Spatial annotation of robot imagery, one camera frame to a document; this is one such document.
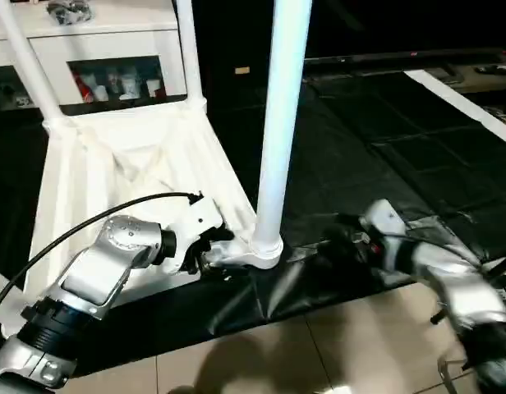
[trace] shelf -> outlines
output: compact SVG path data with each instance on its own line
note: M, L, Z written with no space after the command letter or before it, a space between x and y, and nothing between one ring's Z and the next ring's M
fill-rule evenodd
M28 38L178 29L171 0L91 0L93 18L71 26L59 26L47 13L46 2L12 6ZM7 36L0 21L1 39Z

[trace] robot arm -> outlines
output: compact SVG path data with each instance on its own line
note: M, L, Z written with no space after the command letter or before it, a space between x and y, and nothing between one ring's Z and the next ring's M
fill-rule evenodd
M189 249L222 225L209 198L193 203L165 230L128 216L107 220L94 243L76 255L41 300L23 311L27 323L0 349L0 393L62 387L76 368L87 328L104 318L131 270L155 264L174 274Z
M386 200L372 205L361 220L376 241L379 268L402 272L425 283L438 296L445 314L474 368L484 393L506 392L506 306L466 250L446 250L404 235L405 223Z

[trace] black cable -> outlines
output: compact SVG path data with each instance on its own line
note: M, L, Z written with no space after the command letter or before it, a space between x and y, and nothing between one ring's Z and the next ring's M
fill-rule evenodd
M465 260L471 266L476 267L476 268L478 268L478 269L481 270L481 264L480 263L470 260L469 257L467 257L462 252L460 252L458 250L455 250L450 245L442 245L442 244L439 244L437 242L426 240L424 238L419 238L419 237L416 237L416 236L407 236L407 235L404 235L404 234L386 234L386 233L383 234L383 233L381 233L381 235L382 236L388 236L390 238L398 238L400 240L408 240L408 241L415 241L415 242L425 242L426 244L437 246L438 248L441 248L443 250L446 250L447 252L450 252L450 253L458 256L460 259Z
M56 246L61 244L64 240L67 238L73 236L76 234L79 230L82 230L83 228L91 225L94 222L97 222L98 220L101 220L103 218L106 218L107 216L121 211L122 209L125 209L127 207L131 207L132 205L136 205L139 203L144 203L145 201L150 201L152 199L163 199L167 197L187 197L190 199L191 202L196 201L200 197L198 195L193 195L191 193L181 193L181 192L172 192L172 193L158 193L156 195L146 195L145 197L140 197L139 199L133 199L131 201L127 201L126 203L117 205L116 207L110 208L90 219L85 220L84 222L78 224L77 226L73 227L71 230L67 231L62 236L59 236L56 240L52 241L50 244L48 244L43 250L41 250L36 256L34 256L26 266L24 266L10 281L7 283L5 287L3 287L3 290L0 292L0 305L9 293L9 291L14 287L16 282L26 274L26 272L34 267L38 261L40 261L48 252L50 252L52 249L54 249Z

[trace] black cover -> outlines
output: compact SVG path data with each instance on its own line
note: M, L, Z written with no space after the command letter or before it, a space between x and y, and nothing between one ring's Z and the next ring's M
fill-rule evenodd
M209 119L255 204L265 89L240 93L213 100ZM39 130L39 123L34 128ZM466 143L459 144L460 138ZM505 172L494 171L501 163ZM227 281L207 277L114 309L84 347L78 373L405 283L399 278L384 284L348 256L325 253L288 261L292 248L321 240L334 213L361 214L376 199L389 199L408 220L440 215L485 259L506 254L505 173L503 142L405 75L304 84L281 264L269 271L237 270Z

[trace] white frame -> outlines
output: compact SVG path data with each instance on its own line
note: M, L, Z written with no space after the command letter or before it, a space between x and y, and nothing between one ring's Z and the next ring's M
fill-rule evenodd
M224 253L228 262L247 262L258 268L271 268L278 263L283 250L279 232L311 2L312 0L276 1L255 231L247 245L230 245L228 252ZM205 109L191 0L177 0L177 12L187 87L186 104L189 108ZM58 98L31 42L22 33L9 0L0 0L0 19L7 33L8 43L15 53L18 74L30 97L43 113L46 128L50 131L50 125L68 126L67 119L58 106ZM34 41L34 46L39 51L40 46L44 45Z

